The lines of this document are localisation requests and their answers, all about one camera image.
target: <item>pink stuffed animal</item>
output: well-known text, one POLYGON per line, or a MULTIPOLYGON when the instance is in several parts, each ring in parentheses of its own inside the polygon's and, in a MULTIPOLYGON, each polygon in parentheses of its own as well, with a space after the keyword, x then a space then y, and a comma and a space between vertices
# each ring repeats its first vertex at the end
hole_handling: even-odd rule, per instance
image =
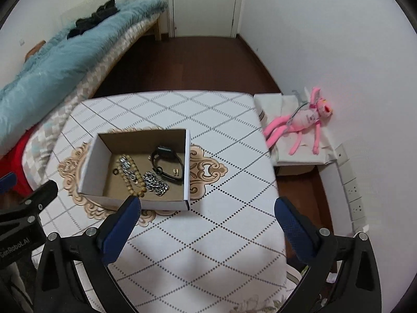
POLYGON ((311 91, 310 108, 305 111, 299 111, 293 118, 292 115, 280 116, 272 120, 263 131, 266 145, 271 148, 283 134, 286 132, 297 132, 297 141, 289 151, 289 155, 293 155, 301 143, 302 130, 313 125, 316 126, 316 137, 314 140, 313 154, 318 155, 318 145, 320 144, 320 130, 322 122, 320 118, 328 118, 332 115, 333 110, 325 99, 320 96, 320 88, 314 87, 311 91))

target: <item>black smartwatch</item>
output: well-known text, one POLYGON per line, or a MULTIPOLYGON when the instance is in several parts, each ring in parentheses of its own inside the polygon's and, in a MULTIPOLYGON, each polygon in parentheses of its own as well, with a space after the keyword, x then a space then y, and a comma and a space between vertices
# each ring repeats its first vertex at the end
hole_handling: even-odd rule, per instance
POLYGON ((162 176, 163 178, 166 178, 168 180, 171 180, 173 182, 181 182, 184 181, 184 164, 181 161, 180 157, 177 155, 177 153, 174 151, 174 149, 171 149, 169 147, 165 146, 158 146, 153 153, 151 154, 151 163, 152 163, 152 169, 155 172, 155 174, 162 176), (168 160, 168 161, 178 161, 181 165, 181 175, 175 176, 168 173, 165 173, 162 169, 162 167, 157 166, 155 164, 155 160, 157 158, 168 160))

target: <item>white door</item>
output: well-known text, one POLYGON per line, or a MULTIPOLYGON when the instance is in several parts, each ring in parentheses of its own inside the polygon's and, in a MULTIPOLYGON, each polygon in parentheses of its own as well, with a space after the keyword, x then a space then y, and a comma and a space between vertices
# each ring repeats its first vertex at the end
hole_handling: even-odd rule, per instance
POLYGON ((174 34, 230 37, 236 0, 174 0, 174 34))

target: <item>door frame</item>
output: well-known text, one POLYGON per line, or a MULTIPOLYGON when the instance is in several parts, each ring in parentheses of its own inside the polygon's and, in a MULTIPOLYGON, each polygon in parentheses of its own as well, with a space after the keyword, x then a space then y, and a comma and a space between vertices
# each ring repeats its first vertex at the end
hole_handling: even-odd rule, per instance
MULTIPOLYGON (((237 28, 239 25, 240 10, 242 7, 242 0, 235 0, 234 13, 233 13, 233 25, 230 33, 230 37, 235 38, 237 34, 237 28)), ((174 37, 174 0, 168 0, 168 33, 169 37, 174 37)))

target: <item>wooden bed leg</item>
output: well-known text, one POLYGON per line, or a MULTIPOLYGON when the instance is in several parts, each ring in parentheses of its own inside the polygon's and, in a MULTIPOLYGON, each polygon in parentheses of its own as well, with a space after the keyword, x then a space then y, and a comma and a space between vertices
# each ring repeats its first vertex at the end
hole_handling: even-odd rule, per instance
POLYGON ((162 41, 161 27, 159 27, 159 19, 154 25, 155 41, 162 41))

